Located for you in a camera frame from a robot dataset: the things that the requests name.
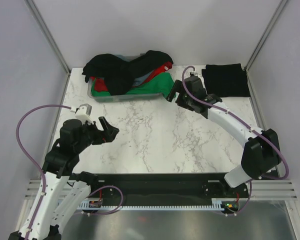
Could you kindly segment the green t shirt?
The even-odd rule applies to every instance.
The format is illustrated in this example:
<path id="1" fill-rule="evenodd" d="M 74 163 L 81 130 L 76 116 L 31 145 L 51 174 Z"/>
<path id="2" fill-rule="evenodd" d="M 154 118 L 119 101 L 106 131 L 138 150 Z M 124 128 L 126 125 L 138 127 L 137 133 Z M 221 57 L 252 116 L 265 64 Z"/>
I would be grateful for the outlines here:
<path id="1" fill-rule="evenodd" d="M 163 72 L 149 82 L 132 88 L 125 95 L 163 94 L 166 97 L 172 90 L 173 85 L 174 81 L 170 73 Z"/>

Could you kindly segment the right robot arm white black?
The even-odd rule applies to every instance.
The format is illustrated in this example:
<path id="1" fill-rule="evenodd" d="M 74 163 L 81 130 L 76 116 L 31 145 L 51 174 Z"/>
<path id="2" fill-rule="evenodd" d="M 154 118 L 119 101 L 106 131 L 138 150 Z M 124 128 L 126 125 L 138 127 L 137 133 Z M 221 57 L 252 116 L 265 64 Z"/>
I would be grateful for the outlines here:
<path id="1" fill-rule="evenodd" d="M 176 80 L 166 100 L 184 109 L 196 112 L 226 130 L 242 146 L 240 164 L 226 173 L 219 191 L 225 197 L 232 196 L 237 186 L 264 176 L 281 163 L 277 133 L 253 127 L 236 116 L 215 94 L 207 94 L 197 76 Z"/>

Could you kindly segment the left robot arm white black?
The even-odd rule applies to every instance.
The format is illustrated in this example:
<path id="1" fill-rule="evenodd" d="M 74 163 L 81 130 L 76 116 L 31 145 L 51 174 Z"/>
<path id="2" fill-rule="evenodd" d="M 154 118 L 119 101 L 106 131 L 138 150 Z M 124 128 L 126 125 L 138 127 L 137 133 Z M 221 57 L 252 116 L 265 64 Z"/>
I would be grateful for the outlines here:
<path id="1" fill-rule="evenodd" d="M 11 240 L 60 240 L 62 228 L 67 224 L 79 204 L 88 196 L 100 191 L 96 176 L 82 172 L 76 176 L 71 192 L 58 205 L 59 196 L 70 179 L 79 155 L 91 145 L 102 145 L 115 140 L 119 129 L 99 117 L 102 130 L 94 121 L 66 120 L 59 131 L 59 138 L 46 154 L 42 167 L 43 176 L 32 209 L 20 230 L 9 235 Z"/>

